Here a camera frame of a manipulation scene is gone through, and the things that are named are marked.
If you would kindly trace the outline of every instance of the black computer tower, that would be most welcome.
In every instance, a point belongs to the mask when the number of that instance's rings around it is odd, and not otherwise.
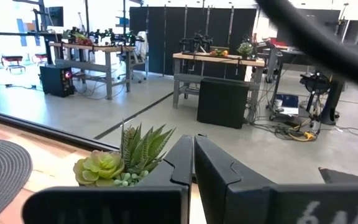
[[[74,94],[71,67],[47,65],[40,67],[42,88],[45,94],[66,97]]]
[[[245,82],[204,78],[200,85],[197,120],[241,129],[248,90]]]

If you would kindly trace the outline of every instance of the red light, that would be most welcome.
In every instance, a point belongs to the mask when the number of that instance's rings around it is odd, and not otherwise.
[[[66,72],[65,77],[66,78],[71,78],[71,72]]]

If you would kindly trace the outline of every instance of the wooden floor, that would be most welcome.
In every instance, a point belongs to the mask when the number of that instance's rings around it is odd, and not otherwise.
[[[31,176],[16,198],[0,214],[0,224],[23,223],[21,210],[25,201],[40,190],[56,186],[78,186],[74,163],[90,152],[36,134],[0,124],[0,139],[25,148],[32,158]],[[206,223],[197,185],[191,190],[190,223]]]

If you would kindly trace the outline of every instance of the gray rug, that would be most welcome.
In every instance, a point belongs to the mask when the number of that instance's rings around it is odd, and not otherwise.
[[[23,188],[31,171],[30,154],[17,144],[0,140],[0,213]]]

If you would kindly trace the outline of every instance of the concrete floor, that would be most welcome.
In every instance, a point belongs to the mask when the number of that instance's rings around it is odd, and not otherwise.
[[[282,78],[279,92],[301,95],[300,99],[305,100],[308,92],[299,84],[299,79],[299,72],[288,71]],[[0,112],[93,138],[166,96],[172,88],[172,78],[151,75],[147,82],[133,84],[131,93],[123,91],[107,101],[89,100],[80,95],[59,98],[45,96],[41,91],[7,90],[0,86]],[[114,88],[116,93],[120,90],[121,87]],[[96,92],[95,98],[103,96],[105,89],[99,88]],[[125,125],[142,123],[144,130],[163,124],[167,124],[166,129],[176,127],[165,150],[169,150],[182,134],[207,134],[236,159],[281,184],[323,183],[318,167],[358,175],[358,137],[355,135],[334,130],[323,131],[315,142],[284,141],[252,126],[244,125],[237,130],[199,123],[196,121],[197,104],[197,96],[190,96],[188,100],[181,97],[179,109],[175,110],[171,96]],[[267,115],[264,104],[261,104],[262,116]],[[358,128],[358,86],[349,84],[337,110],[341,113],[338,126]],[[118,128],[101,141],[119,145],[120,135]]]

